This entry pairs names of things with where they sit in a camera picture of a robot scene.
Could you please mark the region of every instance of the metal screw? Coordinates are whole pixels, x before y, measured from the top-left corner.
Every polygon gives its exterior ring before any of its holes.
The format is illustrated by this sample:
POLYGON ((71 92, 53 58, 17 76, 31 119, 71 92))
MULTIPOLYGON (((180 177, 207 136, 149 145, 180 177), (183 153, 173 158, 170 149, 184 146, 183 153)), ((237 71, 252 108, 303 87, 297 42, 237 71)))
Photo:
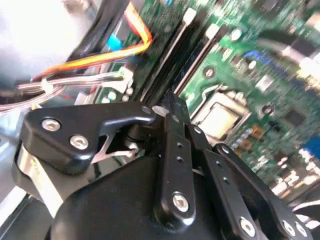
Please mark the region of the metal screw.
POLYGON ((252 223, 243 216, 240 218, 240 225, 243 231, 245 231, 250 237, 253 238, 256 235, 256 230, 252 223))
POLYGON ((146 106, 142 106, 142 111, 144 111, 146 114, 151 114, 151 110, 146 106))
POLYGON ((176 115, 172 115, 173 120, 175 120, 177 123, 179 123, 179 119, 177 118, 176 115))
POLYGON ((228 148, 226 148, 226 146, 222 146, 222 150, 223 150, 226 154, 229 153, 229 150, 228 150, 228 148))
POLYGON ((194 130, 195 130, 198 134, 201 134, 201 129, 198 128, 197 126, 194 126, 194 130))
POLYGON ((205 73, 205 76, 206 76, 207 78, 211 78, 213 74, 214 74, 214 70, 213 70, 213 69, 209 69, 209 70, 205 73))
POLYGON ((57 120, 54 119, 45 119, 42 121, 42 127, 45 130, 55 132, 58 131, 61 128, 60 123, 57 120))
POLYGON ((72 136, 70 138, 70 144, 80 150, 85 150, 89 146, 88 140, 81 135, 72 136))
POLYGON ((295 222, 296 229, 306 238, 308 236, 306 230, 298 223, 297 221, 295 222))
POLYGON ((296 235, 294 228, 285 220, 283 220, 282 223, 287 233, 290 234, 292 237, 294 237, 296 235))
POLYGON ((185 213, 189 209, 188 200, 181 194, 174 194, 172 197, 173 204, 180 211, 185 213))

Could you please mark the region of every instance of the orange wire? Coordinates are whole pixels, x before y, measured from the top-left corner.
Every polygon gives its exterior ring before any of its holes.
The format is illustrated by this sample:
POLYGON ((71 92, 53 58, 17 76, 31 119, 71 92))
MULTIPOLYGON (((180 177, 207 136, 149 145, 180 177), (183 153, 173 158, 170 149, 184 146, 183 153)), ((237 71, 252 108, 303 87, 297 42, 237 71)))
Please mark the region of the orange wire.
POLYGON ((107 62, 112 62, 117 59, 125 58, 130 55, 136 55, 144 52, 152 42, 152 35, 149 29, 147 28, 147 26, 145 25, 139 13, 137 12, 137 10, 131 2, 124 11, 124 15, 125 18, 128 20, 129 26, 131 27, 132 31, 139 34, 143 43, 139 43, 134 46, 129 46, 119 51, 102 53, 74 61, 65 62, 63 64, 59 64, 47 69, 41 75, 35 77, 35 79, 42 78, 43 76, 52 75, 57 72, 93 67, 107 62))

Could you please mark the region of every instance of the yellow wire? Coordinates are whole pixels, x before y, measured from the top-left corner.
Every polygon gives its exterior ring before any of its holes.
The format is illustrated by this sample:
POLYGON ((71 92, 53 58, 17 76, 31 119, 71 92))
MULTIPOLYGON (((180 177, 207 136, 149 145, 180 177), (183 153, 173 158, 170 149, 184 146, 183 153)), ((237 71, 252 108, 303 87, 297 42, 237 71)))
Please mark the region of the yellow wire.
POLYGON ((126 49, 119 50, 119 51, 102 53, 99 55, 89 56, 89 57, 81 58, 81 59, 74 60, 74 61, 68 61, 63 64, 59 64, 59 65, 56 65, 56 66, 53 66, 53 67, 47 69, 41 75, 46 76, 46 75, 50 75, 55 72, 83 68, 83 67, 88 67, 88 66, 94 66, 94 65, 98 65, 98 64, 101 64, 104 62, 108 62, 110 60, 120 59, 120 58, 124 58, 124 57, 130 56, 130 55, 136 55, 141 52, 144 52, 150 46, 151 41, 152 41, 152 37, 151 37, 149 30, 145 26, 143 20, 141 19, 141 17, 137 13, 135 7, 133 6, 133 4, 131 2, 127 6, 124 13, 125 13, 127 19, 130 21, 130 23, 134 26, 134 28, 136 29, 136 31, 140 35, 140 37, 143 41, 142 44, 138 44, 136 46, 131 46, 126 49))

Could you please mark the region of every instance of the green circuit board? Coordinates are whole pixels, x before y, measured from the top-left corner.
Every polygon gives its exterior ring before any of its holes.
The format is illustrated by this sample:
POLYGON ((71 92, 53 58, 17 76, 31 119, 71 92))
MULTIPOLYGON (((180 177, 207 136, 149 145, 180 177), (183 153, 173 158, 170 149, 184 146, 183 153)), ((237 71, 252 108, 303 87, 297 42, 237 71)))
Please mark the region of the green circuit board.
MULTIPOLYGON (((257 46, 258 36, 265 29, 277 29, 302 36, 320 46, 320 33, 305 24, 303 0, 278 0, 276 10, 271 11, 263 11, 261 2, 264 1, 172 0, 169 6, 165 6, 159 0, 146 0, 140 15, 154 41, 145 52, 147 61, 143 67, 134 71, 135 90, 132 99, 137 100, 137 94, 141 94, 139 90, 144 80, 152 71, 187 8, 196 11, 200 8, 207 9, 208 17, 203 26, 216 24, 219 27, 226 25, 230 29, 240 29, 241 37, 236 41, 231 40, 230 34, 227 34, 213 46, 180 96, 186 100, 192 114, 201 104, 202 93, 207 88, 223 84, 228 91, 241 93, 251 115, 225 142, 268 184, 283 170, 275 161, 277 154, 294 156, 304 162, 299 150, 312 136, 320 133, 320 98, 317 92, 308 91, 308 79, 297 74, 299 67, 296 64, 257 46), (272 65, 257 61, 254 70, 248 72, 244 55, 250 51, 257 51, 271 59, 272 65), (208 68, 214 71, 212 77, 205 76, 208 68), (262 79, 271 82, 263 90, 257 87, 262 79), (263 115, 261 109, 267 104, 272 105, 274 112, 263 115), (300 122, 295 122, 296 118, 300 118, 300 122), (276 123, 276 131, 270 122, 276 123), (253 126, 258 126, 263 131, 263 136, 259 139, 247 136, 250 147, 241 149, 239 141, 253 126), (261 165, 261 158, 267 160, 267 163, 261 165)), ((195 39, 196 37, 191 37, 184 40, 186 49, 195 39)), ((125 45, 138 42, 139 38, 130 34, 125 45)), ((108 89, 101 92, 98 103, 108 92, 108 89)))

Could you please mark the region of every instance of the capacitor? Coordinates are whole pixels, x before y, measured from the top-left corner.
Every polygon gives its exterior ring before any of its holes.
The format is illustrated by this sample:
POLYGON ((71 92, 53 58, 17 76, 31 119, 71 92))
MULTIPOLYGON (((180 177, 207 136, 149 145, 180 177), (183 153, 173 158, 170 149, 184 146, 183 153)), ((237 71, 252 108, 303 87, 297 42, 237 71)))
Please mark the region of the capacitor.
POLYGON ((108 103, 110 103, 110 99, 109 99, 107 96, 104 96, 104 97, 101 99, 101 103, 102 103, 102 104, 108 104, 108 103))
POLYGON ((242 35, 242 31, 239 28, 235 28, 231 34, 230 34, 230 39, 231 41, 237 41, 242 35))
POLYGON ((237 144, 241 144, 243 141, 244 141, 244 140, 243 140, 242 138, 239 138, 239 139, 237 139, 235 142, 236 142, 237 144))
POLYGON ((231 145, 231 148, 232 149, 236 149, 238 146, 239 146, 238 144, 234 143, 234 144, 231 145))
POLYGON ((129 87, 126 91, 126 94, 128 94, 129 96, 131 96, 134 93, 134 88, 133 87, 129 87))
POLYGON ((249 137, 249 135, 246 134, 246 133, 244 133, 244 134, 241 135, 241 138, 242 138, 242 139, 247 139, 248 137, 249 137))
POLYGON ((116 98, 117 98, 117 94, 114 91, 110 91, 108 93, 108 99, 110 99, 111 101, 116 100, 116 98))
POLYGON ((247 134, 247 135, 251 135, 252 133, 253 133, 253 129, 252 128, 248 128, 247 130, 245 130, 245 133, 247 134))
POLYGON ((248 68, 249 71, 253 71, 256 68, 256 65, 257 65, 257 61, 251 59, 250 57, 247 57, 245 59, 245 63, 247 65, 247 68, 248 68))
POLYGON ((129 96, 128 95, 123 95, 122 102, 128 102, 128 101, 129 101, 129 96))

